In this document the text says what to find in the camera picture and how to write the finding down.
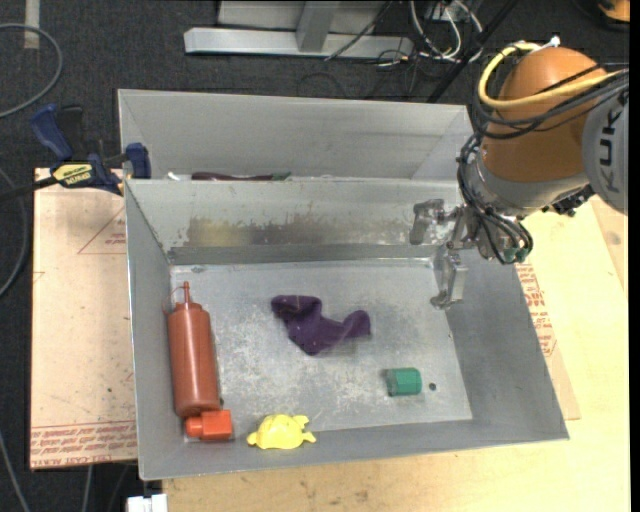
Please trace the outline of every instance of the yellow rubber duck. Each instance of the yellow rubber duck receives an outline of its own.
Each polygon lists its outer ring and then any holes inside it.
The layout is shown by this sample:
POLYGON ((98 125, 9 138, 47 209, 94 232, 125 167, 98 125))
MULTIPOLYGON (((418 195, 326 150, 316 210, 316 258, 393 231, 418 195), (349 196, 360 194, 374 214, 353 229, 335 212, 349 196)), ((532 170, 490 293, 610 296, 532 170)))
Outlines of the yellow rubber duck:
POLYGON ((262 420, 257 432, 247 436, 247 443, 251 446, 257 445, 263 450, 267 448, 291 450, 304 441, 315 443, 316 438, 311 432, 303 432, 307 423, 309 418, 306 416, 272 414, 262 420))

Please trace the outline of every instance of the gray metal tray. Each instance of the gray metal tray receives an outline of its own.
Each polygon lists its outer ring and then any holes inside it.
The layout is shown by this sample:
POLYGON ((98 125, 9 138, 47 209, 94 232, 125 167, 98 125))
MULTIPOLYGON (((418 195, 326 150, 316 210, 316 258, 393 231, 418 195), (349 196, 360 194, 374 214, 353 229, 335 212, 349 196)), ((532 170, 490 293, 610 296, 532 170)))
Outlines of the gray metal tray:
POLYGON ((396 457, 567 436, 518 278, 464 254, 465 301, 437 311, 444 232, 408 242, 413 205, 458 200, 454 182, 129 180, 127 250, 143 479, 396 457), (188 280, 211 313, 235 439, 187 439, 173 412, 161 301, 188 280), (324 314, 365 309, 372 335, 310 357, 271 297, 315 295, 324 314), (417 396, 386 395, 382 371, 414 366, 417 396), (428 384, 435 384, 435 390, 428 384), (267 414, 304 414, 315 444, 245 441, 267 414))

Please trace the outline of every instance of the orange bottle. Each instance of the orange bottle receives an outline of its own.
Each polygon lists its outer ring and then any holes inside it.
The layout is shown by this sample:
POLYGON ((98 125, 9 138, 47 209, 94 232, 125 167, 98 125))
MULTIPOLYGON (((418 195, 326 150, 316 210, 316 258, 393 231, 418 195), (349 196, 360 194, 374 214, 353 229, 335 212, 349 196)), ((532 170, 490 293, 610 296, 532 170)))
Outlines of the orange bottle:
POLYGON ((211 336, 211 318, 191 301, 189 283, 182 285, 184 302, 168 315, 173 406, 185 420, 190 437, 225 440, 233 433, 231 413, 221 410, 218 374, 211 336))
POLYGON ((184 302, 168 316, 173 405, 181 418, 220 409, 211 318, 191 301, 189 283, 182 285, 184 302))

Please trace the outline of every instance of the purple cloth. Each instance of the purple cloth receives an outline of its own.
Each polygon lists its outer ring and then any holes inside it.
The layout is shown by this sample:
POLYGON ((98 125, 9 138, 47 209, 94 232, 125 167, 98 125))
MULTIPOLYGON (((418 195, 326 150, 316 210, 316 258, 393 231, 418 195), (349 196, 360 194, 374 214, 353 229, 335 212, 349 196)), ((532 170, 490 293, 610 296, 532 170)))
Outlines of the purple cloth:
POLYGON ((278 295, 271 299, 271 309, 284 321, 289 339, 310 356, 346 338, 371 334, 366 311, 354 311, 343 322, 337 322, 322 316, 322 301, 317 297, 278 295))

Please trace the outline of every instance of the black floor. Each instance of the black floor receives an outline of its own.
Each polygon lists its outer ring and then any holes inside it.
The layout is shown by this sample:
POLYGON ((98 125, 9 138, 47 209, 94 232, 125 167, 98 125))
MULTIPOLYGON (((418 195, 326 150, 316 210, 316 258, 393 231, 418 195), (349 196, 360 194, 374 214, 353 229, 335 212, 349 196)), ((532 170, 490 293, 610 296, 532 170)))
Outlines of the black floor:
MULTIPOLYGON (((505 3, 484 0, 478 17, 486 24, 505 3)), ((80 104, 85 112, 86 138, 102 141, 105 153, 115 154, 119 146, 115 95, 119 88, 424 102, 447 70, 442 64, 425 65, 413 82, 412 68, 388 72, 373 63, 349 60, 185 56, 183 33, 193 26, 210 25, 215 4, 41 0, 40 26, 58 41, 64 69, 55 87, 39 102, 0 118, 0 169, 15 185, 26 185, 34 167, 53 163, 53 155, 39 145, 28 124, 35 110, 49 102, 80 104)), ((580 6, 588 8, 588 4, 589 0, 521 0, 486 48, 496 50, 520 39, 547 41, 558 34, 563 46, 581 50, 598 63, 628 62, 629 32, 606 28, 585 15, 580 6)), ((0 24, 24 23, 24 10, 25 0, 1 0, 0 24)), ((389 32, 408 30, 407 2, 394 5, 383 26, 389 32)), ((19 33, 0 32, 0 111, 40 90, 55 71, 55 53, 50 46, 42 42, 40 51, 24 50, 22 41, 19 33)), ((477 72, 473 65, 466 68, 440 102, 468 103, 477 72)), ((8 188, 1 181, 0 193, 8 188)), ((31 198, 25 203, 31 219, 31 198)), ((0 203, 0 287, 22 245, 19 212, 16 201, 0 203)), ((79 511, 86 468, 37 473, 28 468, 30 318, 29 260, 13 286, 0 297, 0 430, 31 510, 79 511)), ((113 510, 119 510, 120 494, 145 491, 135 475, 135 467, 96 466, 89 510, 106 510, 119 481, 113 510)), ((20 502, 9 473, 0 463, 0 511, 14 510, 21 510, 20 502)))

